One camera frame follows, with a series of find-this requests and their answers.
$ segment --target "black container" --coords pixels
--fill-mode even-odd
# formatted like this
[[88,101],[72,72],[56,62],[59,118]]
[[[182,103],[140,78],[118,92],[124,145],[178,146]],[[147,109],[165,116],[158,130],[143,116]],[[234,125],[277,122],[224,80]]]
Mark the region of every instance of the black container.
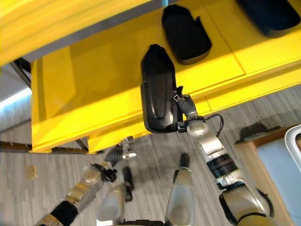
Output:
[[300,22],[300,16],[287,0],[238,0],[238,3],[268,37],[283,36]]
[[153,133],[177,131],[182,113],[173,97],[181,95],[175,83],[174,64],[165,49],[151,45],[142,62],[141,96],[146,129]]
[[166,7],[162,25],[167,42],[181,64],[193,64],[209,54],[211,41],[200,18],[194,20],[187,8],[178,5]]

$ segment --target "gray carpet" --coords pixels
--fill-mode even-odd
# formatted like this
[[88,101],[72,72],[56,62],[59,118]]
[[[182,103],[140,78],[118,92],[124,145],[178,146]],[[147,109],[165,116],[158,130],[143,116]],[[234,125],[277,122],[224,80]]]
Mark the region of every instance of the gray carpet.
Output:
[[[233,151],[233,145],[241,136],[247,137],[261,131],[263,126],[255,123],[261,122],[269,129],[301,122],[301,86],[220,113],[225,119],[221,141],[240,163],[239,156]],[[218,120],[213,119],[209,122],[209,126],[216,130],[219,126]],[[30,123],[0,134],[0,140],[29,142]],[[195,151],[190,137],[177,133],[153,134],[137,139],[135,151],[138,154],[135,160],[122,163],[131,166],[136,186],[134,200],[126,204],[128,220],[164,220],[174,170],[180,154],[187,152],[191,158],[197,196],[196,225],[230,225],[218,202],[220,191],[216,188],[213,177],[199,153]],[[100,162],[102,158],[103,155],[0,153],[0,223],[35,224],[80,180],[86,166]],[[36,180],[26,180],[27,165],[37,166]],[[112,185],[105,184],[95,201],[81,213],[73,225],[96,225],[97,207],[102,195],[110,186]]]

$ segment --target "yellow table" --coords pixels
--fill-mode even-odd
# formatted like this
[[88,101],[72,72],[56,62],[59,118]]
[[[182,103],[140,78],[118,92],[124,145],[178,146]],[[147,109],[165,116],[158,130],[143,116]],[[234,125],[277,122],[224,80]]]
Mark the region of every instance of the yellow table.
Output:
[[191,9],[212,40],[209,56],[193,65],[178,64],[166,43],[158,9],[32,64],[32,144],[49,147],[142,117],[140,62],[150,44],[167,49],[177,84],[193,97],[218,89],[243,74],[199,1],[179,2]]
[[[290,2],[301,14],[298,1]],[[193,65],[180,65],[171,54],[161,28],[162,9],[35,61],[33,151],[44,152],[90,135],[93,153],[125,136],[147,134],[142,121],[140,61],[153,43],[167,49],[177,84],[184,85],[184,93],[193,96],[202,114],[299,84],[300,25],[282,38],[268,39],[254,29],[236,1],[225,2],[178,2],[194,16],[201,15],[213,43],[209,56]],[[221,13],[225,8],[228,19]],[[230,32],[223,26],[231,27]],[[244,45],[239,46],[239,37]]]
[[1,0],[0,66],[150,0]]

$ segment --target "yellow wooden board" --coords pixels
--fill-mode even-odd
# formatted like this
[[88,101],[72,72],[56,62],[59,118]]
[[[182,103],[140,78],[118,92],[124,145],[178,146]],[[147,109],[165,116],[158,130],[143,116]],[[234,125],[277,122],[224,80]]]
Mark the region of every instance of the yellow wooden board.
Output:
[[[260,33],[236,0],[201,1],[246,74],[301,59],[301,24],[272,39]],[[301,15],[301,1],[289,2]]]
[[220,111],[298,84],[301,84],[301,65],[206,95],[206,99],[212,111]]
[[142,118],[140,63],[148,46],[167,49],[178,85],[194,97],[243,74],[200,1],[182,0],[213,43],[206,59],[178,64],[167,46],[163,9],[88,37],[32,64],[32,144],[36,151]]
[[[252,81],[207,95],[207,101],[196,103],[196,106],[200,115],[208,115],[301,84],[300,75],[301,65],[296,65],[280,72],[262,76]],[[150,134],[150,132],[145,129],[142,119],[105,129],[89,136],[89,152],[94,153],[103,150],[117,144],[127,136],[138,138],[147,134]]]
[[[196,100],[196,107],[201,115],[206,115],[207,112],[210,112],[209,105],[204,97]],[[150,134],[150,132],[145,128],[143,118],[124,123],[114,128],[103,129],[89,136],[89,152],[94,153],[118,144],[122,139],[128,136],[138,138],[147,134]]]
[[150,0],[1,0],[0,66]]

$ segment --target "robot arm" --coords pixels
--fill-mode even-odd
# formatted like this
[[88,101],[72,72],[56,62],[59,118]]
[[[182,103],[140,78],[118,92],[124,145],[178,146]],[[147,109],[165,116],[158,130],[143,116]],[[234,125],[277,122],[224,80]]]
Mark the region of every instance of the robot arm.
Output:
[[191,97],[176,95],[174,99],[187,117],[186,122],[180,123],[179,131],[187,132],[195,139],[196,150],[215,177],[219,189],[223,190],[220,203],[227,219],[239,226],[275,226],[270,218],[273,207],[269,199],[248,183],[243,171],[205,124],[205,119],[198,116]]
[[69,226],[95,198],[104,182],[116,180],[116,170],[113,167],[122,159],[135,157],[128,152],[133,137],[127,137],[108,152],[102,164],[93,164],[82,180],[72,188],[64,200],[50,214],[45,215],[36,226]]

